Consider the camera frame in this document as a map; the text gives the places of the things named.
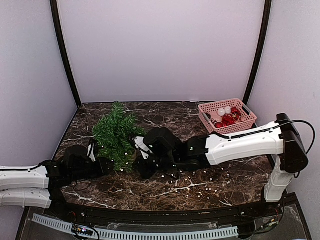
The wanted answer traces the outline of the small green christmas tree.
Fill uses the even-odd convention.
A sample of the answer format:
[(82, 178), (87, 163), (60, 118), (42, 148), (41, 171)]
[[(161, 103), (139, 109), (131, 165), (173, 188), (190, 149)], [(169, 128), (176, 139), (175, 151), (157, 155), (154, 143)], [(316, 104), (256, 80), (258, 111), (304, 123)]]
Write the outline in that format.
[(93, 127), (92, 134), (98, 144), (98, 156), (113, 163), (117, 172), (131, 173), (136, 158), (133, 138), (144, 136), (146, 131), (137, 125), (134, 113), (125, 113), (125, 106), (118, 101)]

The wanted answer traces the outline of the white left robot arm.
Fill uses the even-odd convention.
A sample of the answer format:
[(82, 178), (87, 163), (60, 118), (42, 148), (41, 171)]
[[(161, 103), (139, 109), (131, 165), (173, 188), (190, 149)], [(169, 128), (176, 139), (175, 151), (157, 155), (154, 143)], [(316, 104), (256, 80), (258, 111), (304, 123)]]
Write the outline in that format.
[(45, 160), (28, 167), (0, 168), (0, 205), (51, 208), (60, 218), (71, 213), (60, 189), (82, 180), (106, 176), (114, 161), (98, 155), (94, 144), (74, 145), (58, 160)]

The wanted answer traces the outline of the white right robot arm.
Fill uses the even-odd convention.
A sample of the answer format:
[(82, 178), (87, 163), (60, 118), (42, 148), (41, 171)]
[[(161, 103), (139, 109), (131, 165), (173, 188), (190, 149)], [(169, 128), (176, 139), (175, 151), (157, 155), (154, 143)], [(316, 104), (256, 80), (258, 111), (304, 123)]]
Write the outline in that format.
[(266, 217), (275, 208), (291, 183), (294, 174), (309, 164), (300, 133), (285, 113), (276, 121), (240, 132), (195, 136), (182, 142), (168, 128), (153, 128), (145, 136), (132, 138), (140, 151), (134, 165), (144, 179), (158, 171), (176, 169), (193, 172), (225, 162), (262, 155), (275, 155), (275, 167), (263, 188), (262, 201), (255, 205), (255, 213)]

